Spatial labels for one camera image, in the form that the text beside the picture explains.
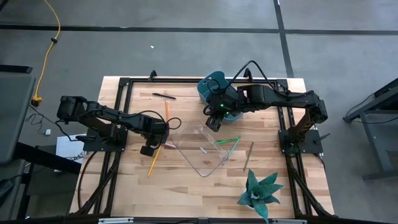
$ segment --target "concrete floor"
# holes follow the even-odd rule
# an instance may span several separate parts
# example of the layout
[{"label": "concrete floor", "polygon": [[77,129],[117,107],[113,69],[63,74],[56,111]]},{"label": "concrete floor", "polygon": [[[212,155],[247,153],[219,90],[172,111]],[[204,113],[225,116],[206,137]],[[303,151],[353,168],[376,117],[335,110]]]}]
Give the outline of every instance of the concrete floor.
[{"label": "concrete floor", "polygon": [[[394,0],[280,0],[286,29],[397,30]],[[134,27],[213,27],[277,29],[272,0],[51,0],[63,25]],[[9,1],[0,23],[55,24],[42,0]],[[39,78],[53,31],[0,30],[0,63],[28,65]],[[335,213],[343,218],[398,222],[398,179],[362,181],[377,171],[376,160],[360,124],[342,117],[353,105],[397,78],[396,36],[287,35],[294,76],[325,100],[329,119],[318,126],[331,133],[323,141],[326,175]],[[246,61],[260,63],[269,77],[286,77],[279,34],[181,32],[62,32],[40,88],[39,110],[56,119],[62,95],[96,100],[103,76],[206,76],[222,70],[234,74]],[[55,144],[61,133],[51,124],[50,137],[24,125],[21,141]],[[85,131],[79,124],[65,130]],[[56,194],[34,201],[31,216],[64,214],[69,196]]]}]

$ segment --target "cable plug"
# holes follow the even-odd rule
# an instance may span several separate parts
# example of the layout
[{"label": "cable plug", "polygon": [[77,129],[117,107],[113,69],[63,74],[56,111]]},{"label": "cable plug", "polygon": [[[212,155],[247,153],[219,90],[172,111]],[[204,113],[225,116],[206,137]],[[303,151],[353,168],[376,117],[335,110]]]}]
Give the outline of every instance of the cable plug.
[{"label": "cable plug", "polygon": [[34,95],[33,99],[30,100],[30,103],[32,106],[39,106],[41,101],[43,101],[43,98]]}]

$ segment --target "wooden table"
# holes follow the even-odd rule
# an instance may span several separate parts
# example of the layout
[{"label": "wooden table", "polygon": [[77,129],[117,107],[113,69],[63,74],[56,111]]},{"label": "wooden table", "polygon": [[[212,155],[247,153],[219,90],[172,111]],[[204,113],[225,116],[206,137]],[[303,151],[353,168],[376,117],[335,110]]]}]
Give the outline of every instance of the wooden table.
[{"label": "wooden table", "polygon": [[[98,97],[99,103],[113,108],[119,78],[104,77]],[[303,79],[289,78],[287,81],[291,91],[305,91]],[[180,129],[170,130],[170,135],[183,130],[194,119],[205,124],[207,116],[202,113],[204,106],[200,102],[196,83],[134,83],[129,113],[155,110],[165,116],[164,98],[152,96],[154,92],[177,98],[169,100],[169,113],[170,117],[177,116],[183,123]],[[294,109],[294,116],[298,122],[303,116],[303,110]],[[241,141],[229,161],[209,177],[200,177],[178,150],[167,148],[160,152],[152,175],[148,177],[153,157],[139,153],[144,139],[129,132],[126,150],[122,153],[120,161],[112,216],[260,218],[254,210],[236,203],[245,189],[248,169],[251,169],[259,179],[278,172],[276,183],[284,187],[274,194],[280,204],[267,205],[269,218],[293,218],[286,161],[280,153],[277,138],[279,129],[276,108],[244,113],[234,124],[223,125],[219,133],[221,136],[224,135],[225,139],[241,136]],[[248,169],[243,172],[252,141],[255,144]],[[81,185],[83,203],[98,185],[103,156],[103,153],[97,153],[88,164]],[[322,163],[314,155],[304,154],[303,164],[308,188],[323,207],[333,213]],[[300,191],[298,197],[300,208],[304,211]],[[105,201],[106,197],[103,197],[102,208]],[[73,198],[71,212],[76,210],[77,194]]]}]

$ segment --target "potted plant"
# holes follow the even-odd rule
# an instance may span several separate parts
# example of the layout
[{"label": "potted plant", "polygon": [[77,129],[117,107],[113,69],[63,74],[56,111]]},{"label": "potted plant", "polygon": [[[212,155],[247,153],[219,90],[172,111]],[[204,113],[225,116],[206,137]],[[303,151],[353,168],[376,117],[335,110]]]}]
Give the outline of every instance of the potted plant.
[{"label": "potted plant", "polygon": [[248,179],[246,181],[246,191],[241,195],[238,201],[240,205],[247,205],[265,219],[268,223],[267,203],[280,203],[278,199],[272,196],[277,190],[283,186],[275,184],[278,173],[272,174],[264,180],[258,182],[254,172],[249,170]]}]

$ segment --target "yellow pencil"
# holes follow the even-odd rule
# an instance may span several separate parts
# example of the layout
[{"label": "yellow pencil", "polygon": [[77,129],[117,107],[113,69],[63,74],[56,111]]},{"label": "yellow pencil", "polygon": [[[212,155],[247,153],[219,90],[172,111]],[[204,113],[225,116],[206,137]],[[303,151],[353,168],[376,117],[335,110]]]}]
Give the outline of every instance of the yellow pencil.
[{"label": "yellow pencil", "polygon": [[[169,104],[167,103],[167,100],[165,101],[165,106],[166,106],[166,121],[167,121],[167,120],[169,120]],[[161,149],[162,149],[162,146],[160,146],[158,148],[157,152],[156,152],[155,158],[154,158],[154,160],[152,162],[152,165],[150,166],[150,169],[149,169],[149,172],[148,172],[148,177],[150,177],[150,174],[152,173],[152,169],[155,166],[157,156],[159,155],[159,152],[160,152]]]}]

